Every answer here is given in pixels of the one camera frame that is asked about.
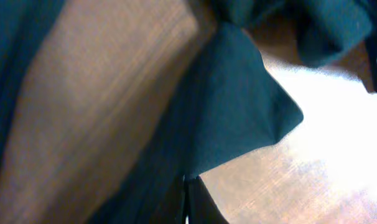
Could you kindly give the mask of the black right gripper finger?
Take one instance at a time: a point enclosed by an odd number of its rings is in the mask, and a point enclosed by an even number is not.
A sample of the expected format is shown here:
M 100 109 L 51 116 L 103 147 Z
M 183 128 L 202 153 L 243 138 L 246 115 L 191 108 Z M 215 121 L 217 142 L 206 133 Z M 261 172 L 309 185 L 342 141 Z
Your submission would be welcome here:
M 185 217 L 188 224 L 228 224 L 199 176 L 185 183 Z

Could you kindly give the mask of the black leggings red waistband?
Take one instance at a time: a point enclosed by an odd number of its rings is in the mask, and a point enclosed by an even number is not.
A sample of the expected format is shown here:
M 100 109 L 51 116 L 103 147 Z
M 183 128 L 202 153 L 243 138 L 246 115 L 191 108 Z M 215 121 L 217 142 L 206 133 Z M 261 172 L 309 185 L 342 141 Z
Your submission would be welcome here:
M 303 119 L 200 1 L 0 1 L 0 223 L 184 223 L 185 183 Z

